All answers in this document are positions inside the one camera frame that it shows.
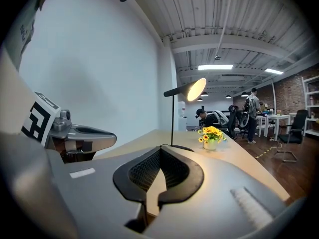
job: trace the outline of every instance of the black cap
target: black cap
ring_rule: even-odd
[[[204,111],[203,109],[198,109],[198,110],[196,111],[196,116],[195,116],[195,118],[198,118],[200,114],[204,114],[204,113],[205,113],[205,111]]]

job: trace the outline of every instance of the shelving unit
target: shelving unit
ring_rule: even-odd
[[[308,110],[309,116],[311,116],[311,112],[312,112],[311,108],[319,108],[319,105],[309,105],[309,103],[308,103],[309,102],[309,98],[310,98],[311,95],[318,95],[319,91],[311,91],[311,92],[309,92],[308,84],[314,83],[314,82],[319,82],[319,76],[315,76],[315,77],[312,77],[312,78],[309,78],[309,79],[306,79],[306,80],[304,80],[304,78],[302,77],[302,81],[303,81],[303,88],[304,88],[304,94],[305,94],[306,110]],[[312,123],[312,121],[316,121],[316,120],[317,119],[310,119],[310,118],[306,119],[304,136],[306,135],[306,133],[319,136],[319,130],[309,129],[310,123]]]

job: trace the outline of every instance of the flower pot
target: flower pot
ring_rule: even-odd
[[[216,140],[209,140],[208,143],[204,142],[204,149],[207,150],[215,150],[217,147],[218,141]]]

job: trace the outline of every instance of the seated person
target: seated person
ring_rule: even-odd
[[[218,123],[218,119],[214,114],[208,114],[203,109],[198,109],[196,111],[196,118],[198,117],[204,120],[201,128],[209,126],[219,127],[219,125],[216,124]]]

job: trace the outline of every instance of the dark pants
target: dark pants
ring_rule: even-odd
[[[257,120],[249,118],[248,120],[248,140],[253,141],[257,127]]]

